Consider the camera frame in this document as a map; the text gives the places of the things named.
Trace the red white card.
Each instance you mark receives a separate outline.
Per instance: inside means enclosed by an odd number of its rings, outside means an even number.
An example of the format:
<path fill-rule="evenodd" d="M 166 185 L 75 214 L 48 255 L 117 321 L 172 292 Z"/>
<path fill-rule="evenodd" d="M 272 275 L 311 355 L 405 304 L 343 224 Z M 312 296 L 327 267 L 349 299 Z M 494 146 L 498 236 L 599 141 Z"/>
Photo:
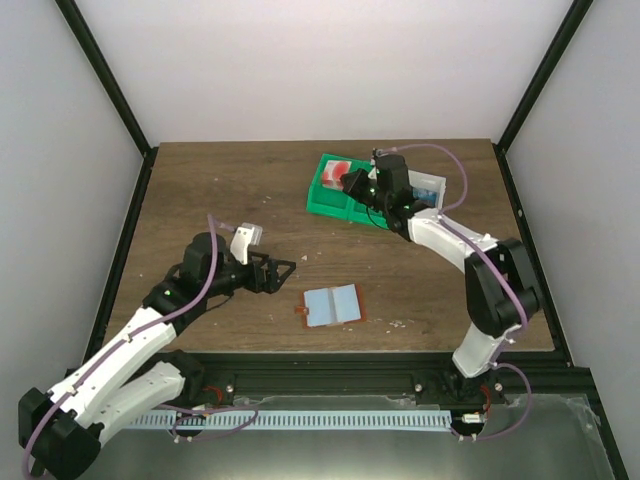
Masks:
<path fill-rule="evenodd" d="M 321 186 L 341 191 L 343 189 L 342 177 L 350 172 L 351 164 L 352 162 L 348 160 L 328 160 L 321 172 Z"/>

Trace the brown leather card holder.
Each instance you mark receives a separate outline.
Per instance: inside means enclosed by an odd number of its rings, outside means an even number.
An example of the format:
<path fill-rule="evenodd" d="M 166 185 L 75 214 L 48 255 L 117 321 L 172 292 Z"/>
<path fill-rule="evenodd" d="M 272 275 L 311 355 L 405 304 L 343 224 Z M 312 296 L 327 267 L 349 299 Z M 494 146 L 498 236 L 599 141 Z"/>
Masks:
<path fill-rule="evenodd" d="M 320 328 L 366 320 L 361 289 L 347 284 L 306 290 L 295 307 L 306 328 Z"/>

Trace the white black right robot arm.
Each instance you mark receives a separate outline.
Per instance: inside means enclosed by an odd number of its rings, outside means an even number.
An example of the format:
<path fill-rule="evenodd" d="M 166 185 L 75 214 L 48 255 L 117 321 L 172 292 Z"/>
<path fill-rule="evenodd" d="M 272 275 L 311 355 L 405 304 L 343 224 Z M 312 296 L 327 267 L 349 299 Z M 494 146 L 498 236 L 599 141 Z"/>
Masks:
<path fill-rule="evenodd" d="M 443 204 L 445 178 L 409 169 L 399 154 L 376 152 L 369 167 L 343 174 L 340 185 L 351 199 L 381 214 L 389 230 L 463 274 L 471 324 L 452 355 L 451 388 L 495 367 L 503 348 L 543 306 L 525 245 L 450 219 Z"/>

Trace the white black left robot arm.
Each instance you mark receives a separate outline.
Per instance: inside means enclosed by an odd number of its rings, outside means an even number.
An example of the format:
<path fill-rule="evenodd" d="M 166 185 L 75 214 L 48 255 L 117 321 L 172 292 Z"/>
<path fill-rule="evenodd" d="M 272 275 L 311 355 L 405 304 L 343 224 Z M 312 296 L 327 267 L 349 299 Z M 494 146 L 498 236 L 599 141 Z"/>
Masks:
<path fill-rule="evenodd" d="M 19 443 L 27 478 L 41 466 L 56 479 L 76 479 L 102 447 L 136 417 L 167 402 L 193 402 L 204 388 L 204 368 L 181 350 L 164 347 L 204 315 L 208 301 L 238 289 L 277 292 L 295 263 L 255 251 L 261 227 L 244 223 L 226 241 L 196 235 L 181 263 L 155 285 L 128 323 L 64 380 L 36 388 L 18 404 Z"/>

